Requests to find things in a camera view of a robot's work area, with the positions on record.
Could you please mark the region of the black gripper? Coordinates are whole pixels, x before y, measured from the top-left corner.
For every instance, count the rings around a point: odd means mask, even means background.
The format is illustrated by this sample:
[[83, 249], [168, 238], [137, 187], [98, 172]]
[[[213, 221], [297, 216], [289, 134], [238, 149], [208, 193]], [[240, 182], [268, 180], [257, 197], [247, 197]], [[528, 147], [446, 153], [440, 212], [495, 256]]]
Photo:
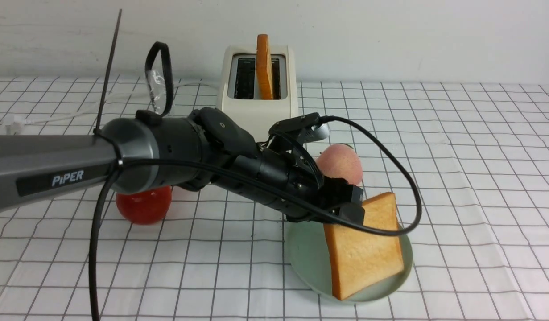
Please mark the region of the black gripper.
[[295, 166], [292, 157], [265, 149], [256, 159], [240, 155], [227, 163], [225, 169], [292, 194], [325, 211], [322, 216], [312, 214], [271, 193], [229, 177], [215, 175], [212, 184], [278, 210], [285, 214], [287, 221], [290, 222], [315, 221], [363, 230], [365, 210], [362, 206], [362, 189], [348, 183], [342, 177], [326, 177], [323, 186], [318, 189], [314, 175], [303, 167]]

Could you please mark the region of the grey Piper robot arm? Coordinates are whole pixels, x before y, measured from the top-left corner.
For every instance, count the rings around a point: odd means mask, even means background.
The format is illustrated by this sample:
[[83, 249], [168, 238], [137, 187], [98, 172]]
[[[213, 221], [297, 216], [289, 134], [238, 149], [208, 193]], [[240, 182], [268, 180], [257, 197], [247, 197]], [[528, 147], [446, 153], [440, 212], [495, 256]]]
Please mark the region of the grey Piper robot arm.
[[116, 193], [176, 185], [196, 192], [217, 185], [280, 211], [290, 222], [362, 224], [363, 191], [323, 177], [299, 159], [302, 146], [260, 146], [215, 108], [186, 118], [140, 111], [109, 121], [92, 136], [0, 136], [0, 213], [99, 185]]

